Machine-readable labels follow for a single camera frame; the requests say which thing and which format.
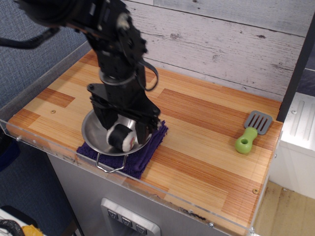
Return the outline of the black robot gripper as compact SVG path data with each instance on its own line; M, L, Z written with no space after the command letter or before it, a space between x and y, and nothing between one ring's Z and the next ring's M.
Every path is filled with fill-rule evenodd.
M101 84L89 84L91 103L101 125L110 129L118 115L136 121L138 143L144 145L148 137L160 127L160 109L146 96L145 66L137 65L128 79L118 82L100 72Z

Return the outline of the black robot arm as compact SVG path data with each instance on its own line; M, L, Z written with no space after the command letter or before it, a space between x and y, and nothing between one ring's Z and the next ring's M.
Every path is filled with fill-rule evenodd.
M145 143L158 127L160 110L146 96L146 41L126 5L120 0L20 0L18 5L37 24L86 36L100 68L101 83L87 87L96 116L106 129L119 116L134 120L138 142Z

